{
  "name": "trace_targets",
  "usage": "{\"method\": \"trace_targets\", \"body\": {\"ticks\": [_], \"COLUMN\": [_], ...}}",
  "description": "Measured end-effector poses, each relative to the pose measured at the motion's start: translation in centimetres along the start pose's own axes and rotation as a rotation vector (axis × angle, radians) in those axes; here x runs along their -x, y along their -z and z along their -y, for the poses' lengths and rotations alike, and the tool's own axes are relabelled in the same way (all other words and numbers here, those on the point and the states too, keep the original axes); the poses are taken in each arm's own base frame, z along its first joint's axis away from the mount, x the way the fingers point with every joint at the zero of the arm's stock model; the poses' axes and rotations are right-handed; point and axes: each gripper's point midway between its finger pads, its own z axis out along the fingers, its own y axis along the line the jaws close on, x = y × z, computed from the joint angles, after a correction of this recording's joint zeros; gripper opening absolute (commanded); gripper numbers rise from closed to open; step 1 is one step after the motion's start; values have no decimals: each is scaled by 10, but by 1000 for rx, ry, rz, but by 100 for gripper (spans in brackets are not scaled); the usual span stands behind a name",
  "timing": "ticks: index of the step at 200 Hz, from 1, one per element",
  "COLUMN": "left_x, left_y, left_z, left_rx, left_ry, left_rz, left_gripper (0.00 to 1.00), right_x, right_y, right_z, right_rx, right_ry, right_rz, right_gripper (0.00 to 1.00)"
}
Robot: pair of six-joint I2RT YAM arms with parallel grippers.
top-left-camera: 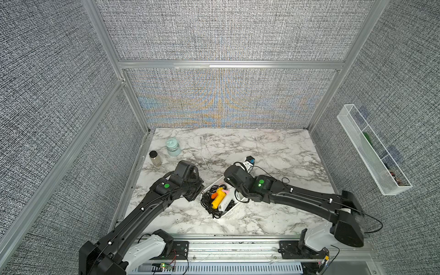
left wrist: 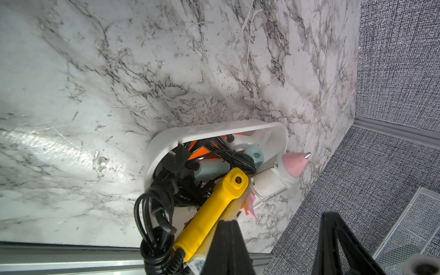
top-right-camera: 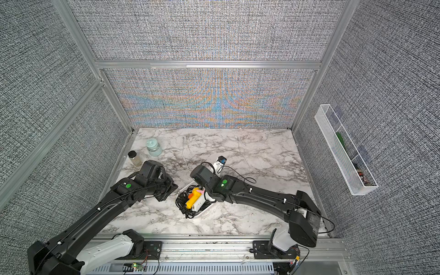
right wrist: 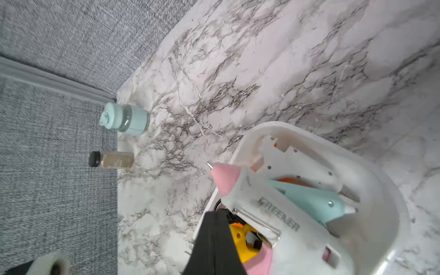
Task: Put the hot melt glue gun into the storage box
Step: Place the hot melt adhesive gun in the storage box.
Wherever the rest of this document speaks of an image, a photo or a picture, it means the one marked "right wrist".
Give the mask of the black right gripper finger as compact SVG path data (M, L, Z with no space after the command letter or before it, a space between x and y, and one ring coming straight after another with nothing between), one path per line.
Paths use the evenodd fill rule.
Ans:
M206 212L184 275L245 275L226 215Z

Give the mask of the yellow black glue gun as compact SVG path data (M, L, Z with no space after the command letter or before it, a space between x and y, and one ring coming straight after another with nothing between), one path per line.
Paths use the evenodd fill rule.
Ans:
M259 254L261 248L254 248L253 244L248 244L246 236L248 233L256 233L257 231L248 224L231 223L229 225L233 242L236 246L240 261L244 264Z

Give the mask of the white pink glue gun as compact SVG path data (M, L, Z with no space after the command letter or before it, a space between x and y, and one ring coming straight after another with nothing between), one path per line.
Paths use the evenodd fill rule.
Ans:
M209 164L223 205L270 243L272 275L353 275L340 240L248 167Z

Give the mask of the white orange glue gun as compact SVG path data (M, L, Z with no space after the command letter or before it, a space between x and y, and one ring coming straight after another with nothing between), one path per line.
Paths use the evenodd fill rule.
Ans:
M312 187L338 193L355 204L360 203L360 196L341 181L335 166L316 151L301 151L293 146L282 151L277 147L280 144L274 136L262 138L258 151L263 164L257 173L273 180L296 178Z

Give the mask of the mint green glue gun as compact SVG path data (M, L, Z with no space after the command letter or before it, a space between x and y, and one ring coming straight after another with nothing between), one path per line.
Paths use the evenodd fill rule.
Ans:
M269 180L268 183L323 225L358 211L332 191L273 180Z

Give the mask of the white storage box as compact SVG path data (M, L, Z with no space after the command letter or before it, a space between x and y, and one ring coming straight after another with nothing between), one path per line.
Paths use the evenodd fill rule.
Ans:
M393 181L365 159L298 127L283 122L267 122L251 129L240 141L228 165L248 167L260 157L259 146L266 135L274 136L285 151L293 146L314 150L335 166L341 181L360 196L360 203L341 199L357 208L357 213L321 224L348 249L355 263L354 275L381 275L403 249L409 235L409 212ZM205 210L223 204L216 188ZM272 248L264 237L260 255L246 263L251 274L271 275Z

